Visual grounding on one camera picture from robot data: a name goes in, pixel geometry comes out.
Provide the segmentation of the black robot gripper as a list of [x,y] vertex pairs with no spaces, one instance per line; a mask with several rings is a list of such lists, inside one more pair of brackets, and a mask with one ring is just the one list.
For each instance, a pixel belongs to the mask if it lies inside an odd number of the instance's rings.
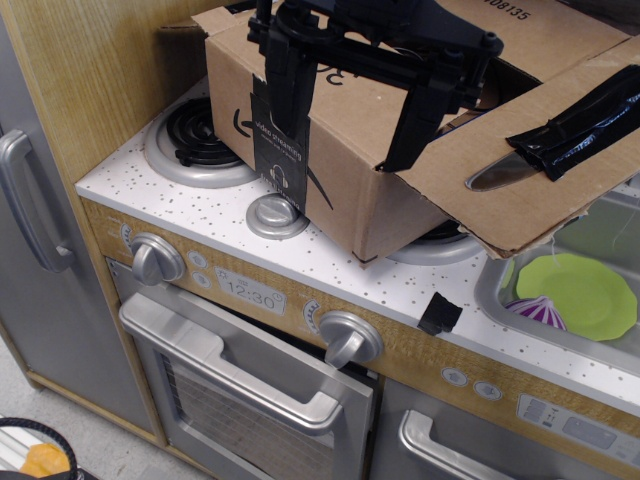
[[438,62],[452,61],[454,88],[431,82],[409,90],[383,163],[386,173],[412,168],[449,112],[454,89],[470,103],[489,61],[504,48],[496,33],[436,1],[260,1],[248,39],[266,60],[272,121],[281,131],[297,131],[306,118],[320,64],[410,89],[432,67],[397,58],[381,44],[410,44],[434,52]]

